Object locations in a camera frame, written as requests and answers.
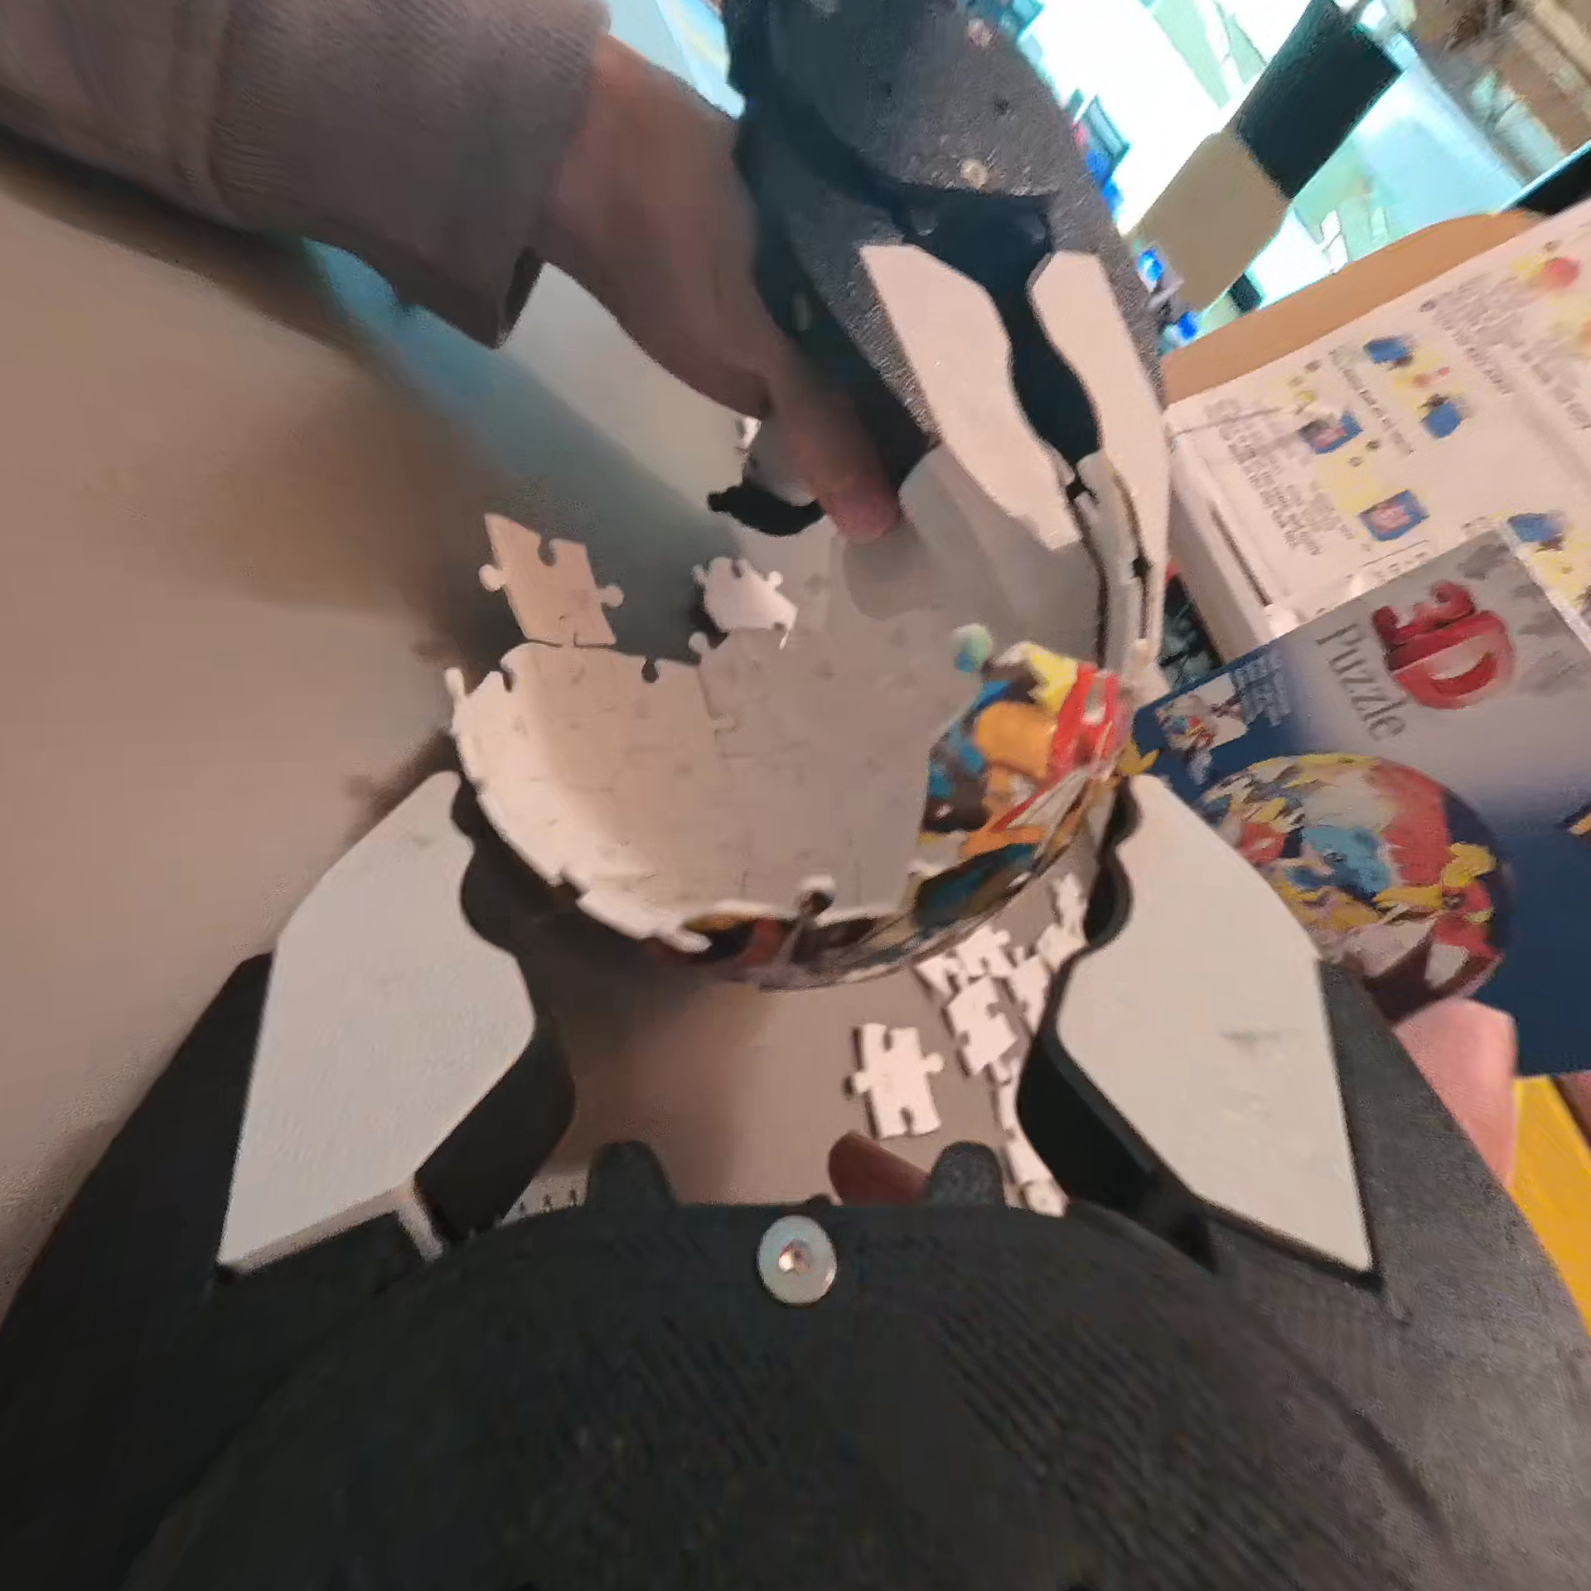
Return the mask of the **brown cardboard board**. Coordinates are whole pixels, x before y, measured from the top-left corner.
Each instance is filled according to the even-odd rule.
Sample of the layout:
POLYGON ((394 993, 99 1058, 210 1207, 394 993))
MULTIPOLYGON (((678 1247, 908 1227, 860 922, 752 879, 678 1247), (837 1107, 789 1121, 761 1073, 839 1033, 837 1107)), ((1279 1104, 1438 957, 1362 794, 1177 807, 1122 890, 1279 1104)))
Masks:
POLYGON ((1203 333, 1163 357, 1163 395, 1175 405, 1248 377, 1473 262, 1588 221, 1584 198, 1561 214, 1463 216, 1419 231, 1274 304, 1203 333))

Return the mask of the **person's right hand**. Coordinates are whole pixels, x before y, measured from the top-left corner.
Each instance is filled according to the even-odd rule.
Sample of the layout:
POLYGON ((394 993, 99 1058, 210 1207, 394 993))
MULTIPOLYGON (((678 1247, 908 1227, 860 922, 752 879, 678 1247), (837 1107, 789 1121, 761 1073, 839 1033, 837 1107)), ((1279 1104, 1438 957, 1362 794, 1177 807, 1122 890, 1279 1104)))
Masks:
MULTIPOLYGON (((1472 1000, 1432 1005, 1397 1026, 1397 1036, 1503 1187, 1515 1175, 1518 1137, 1518 1028, 1511 1016, 1472 1000)), ((902 1207, 925 1199, 928 1174, 850 1132, 835 1141, 827 1175, 842 1204, 902 1207)))

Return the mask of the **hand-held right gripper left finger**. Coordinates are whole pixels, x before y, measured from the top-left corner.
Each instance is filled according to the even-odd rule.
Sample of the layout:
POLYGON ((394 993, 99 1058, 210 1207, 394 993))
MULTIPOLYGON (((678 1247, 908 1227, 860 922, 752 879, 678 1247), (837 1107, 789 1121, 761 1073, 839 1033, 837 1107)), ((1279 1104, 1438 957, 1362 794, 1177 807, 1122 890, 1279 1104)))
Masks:
POLYGON ((527 985, 462 779, 418 786, 280 933, 217 1248, 283 1263, 394 1220, 429 1260, 504 1225, 573 1121, 572 1068, 527 985))

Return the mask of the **person's left forearm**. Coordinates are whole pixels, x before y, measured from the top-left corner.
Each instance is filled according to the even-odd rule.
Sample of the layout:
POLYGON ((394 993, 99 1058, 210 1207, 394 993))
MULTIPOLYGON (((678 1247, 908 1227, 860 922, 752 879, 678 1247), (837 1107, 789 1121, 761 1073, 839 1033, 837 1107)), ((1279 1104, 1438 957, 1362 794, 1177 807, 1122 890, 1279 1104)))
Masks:
POLYGON ((346 252, 494 348, 608 28, 587 2, 5 2, 3 128, 346 252))

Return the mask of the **joined white puzzle pieces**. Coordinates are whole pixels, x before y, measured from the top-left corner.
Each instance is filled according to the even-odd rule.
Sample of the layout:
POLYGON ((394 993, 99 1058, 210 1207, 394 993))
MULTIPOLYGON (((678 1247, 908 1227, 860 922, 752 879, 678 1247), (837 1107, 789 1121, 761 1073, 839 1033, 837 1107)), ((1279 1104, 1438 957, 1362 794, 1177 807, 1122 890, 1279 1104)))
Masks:
POLYGON ((489 560, 479 585, 509 609, 527 643, 552 648, 610 650, 616 637, 610 612, 625 602, 621 587, 600 582, 583 544, 545 537, 507 516, 484 517, 489 560))

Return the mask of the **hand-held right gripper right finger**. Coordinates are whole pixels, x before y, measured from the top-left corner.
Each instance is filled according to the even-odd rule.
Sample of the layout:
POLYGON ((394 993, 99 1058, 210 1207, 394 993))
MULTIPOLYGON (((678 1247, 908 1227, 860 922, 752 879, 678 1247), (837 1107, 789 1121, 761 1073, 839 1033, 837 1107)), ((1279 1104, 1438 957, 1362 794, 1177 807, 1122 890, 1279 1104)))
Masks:
POLYGON ((1022 1066, 1018 1126, 1069 1200, 1203 1257, 1225 1223, 1374 1268, 1322 963, 1263 877, 1127 779, 1022 1066))

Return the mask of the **person's left hand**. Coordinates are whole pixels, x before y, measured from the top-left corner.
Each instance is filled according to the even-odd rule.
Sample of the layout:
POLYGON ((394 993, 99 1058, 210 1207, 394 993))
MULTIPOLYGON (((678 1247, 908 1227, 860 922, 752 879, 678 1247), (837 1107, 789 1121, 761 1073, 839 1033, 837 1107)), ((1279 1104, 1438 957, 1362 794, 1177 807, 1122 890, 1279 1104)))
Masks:
POLYGON ((684 82, 603 37, 534 249, 669 377, 772 423, 839 532, 873 542, 898 522, 898 494, 852 406, 762 304, 736 131, 684 82))

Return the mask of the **beige and black hanging panel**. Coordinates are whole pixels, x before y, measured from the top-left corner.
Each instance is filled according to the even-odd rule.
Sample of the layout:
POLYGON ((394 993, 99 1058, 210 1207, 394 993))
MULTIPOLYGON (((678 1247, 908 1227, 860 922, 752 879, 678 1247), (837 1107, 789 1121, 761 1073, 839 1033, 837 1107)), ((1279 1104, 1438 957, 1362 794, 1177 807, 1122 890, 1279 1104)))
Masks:
POLYGON ((1311 2, 1225 125, 1198 143, 1135 226, 1201 310, 1271 244, 1400 68, 1366 4, 1311 2))

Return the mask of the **printed puzzle box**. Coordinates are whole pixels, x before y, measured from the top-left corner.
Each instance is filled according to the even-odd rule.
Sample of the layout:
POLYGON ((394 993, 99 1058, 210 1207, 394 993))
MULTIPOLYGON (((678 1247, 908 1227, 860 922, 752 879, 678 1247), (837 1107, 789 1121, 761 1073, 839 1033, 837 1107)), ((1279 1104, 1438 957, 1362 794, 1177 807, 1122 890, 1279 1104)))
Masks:
POLYGON ((1588 633, 1503 531, 1139 711, 1135 749, 1390 1023, 1473 998, 1589 1066, 1588 633))

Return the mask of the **colourful puzzle ball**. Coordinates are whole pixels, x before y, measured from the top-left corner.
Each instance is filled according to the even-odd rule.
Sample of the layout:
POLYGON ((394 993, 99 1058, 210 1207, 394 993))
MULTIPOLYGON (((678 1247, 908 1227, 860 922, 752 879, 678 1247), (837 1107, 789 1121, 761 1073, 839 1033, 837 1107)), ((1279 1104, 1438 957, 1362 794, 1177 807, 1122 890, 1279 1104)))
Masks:
POLYGON ((772 986, 940 952, 1071 862, 1157 647, 1104 647, 1082 554, 825 524, 814 567, 688 574, 688 660, 524 640, 449 733, 497 839, 602 928, 772 986))

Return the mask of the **printed instruction sheet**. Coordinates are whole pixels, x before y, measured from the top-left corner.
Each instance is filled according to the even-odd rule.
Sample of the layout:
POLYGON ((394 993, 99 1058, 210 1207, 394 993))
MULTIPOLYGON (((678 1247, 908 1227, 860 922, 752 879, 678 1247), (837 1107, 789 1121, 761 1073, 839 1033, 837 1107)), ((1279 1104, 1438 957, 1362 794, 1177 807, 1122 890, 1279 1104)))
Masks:
POLYGON ((1581 635, 1588 203, 1168 406, 1172 560, 1225 657, 1488 534, 1581 635))

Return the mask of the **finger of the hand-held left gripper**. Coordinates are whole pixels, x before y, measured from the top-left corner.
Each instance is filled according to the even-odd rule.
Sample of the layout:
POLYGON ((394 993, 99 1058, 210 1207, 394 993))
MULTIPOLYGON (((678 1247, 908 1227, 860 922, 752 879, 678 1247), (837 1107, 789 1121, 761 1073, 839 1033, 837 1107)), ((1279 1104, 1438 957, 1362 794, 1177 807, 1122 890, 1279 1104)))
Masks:
POLYGON ((1024 413, 991 295, 916 246, 868 244, 860 262, 925 403, 906 526, 935 552, 1082 554, 1072 471, 1024 413))
POLYGON ((1158 391, 1094 256, 1051 256, 1027 295, 1051 350, 1079 380, 1097 435, 1076 473, 1102 569, 1104 647, 1158 648, 1172 511, 1158 391))

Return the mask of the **yellow bin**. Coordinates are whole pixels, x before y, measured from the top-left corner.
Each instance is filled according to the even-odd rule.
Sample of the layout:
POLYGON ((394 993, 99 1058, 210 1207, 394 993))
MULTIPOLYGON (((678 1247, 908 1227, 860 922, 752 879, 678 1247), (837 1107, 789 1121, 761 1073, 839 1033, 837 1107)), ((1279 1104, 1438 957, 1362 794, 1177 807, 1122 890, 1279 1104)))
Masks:
POLYGON ((1513 1197, 1554 1263, 1583 1324, 1589 1323, 1589 1146, 1559 1081, 1515 1084, 1513 1197))

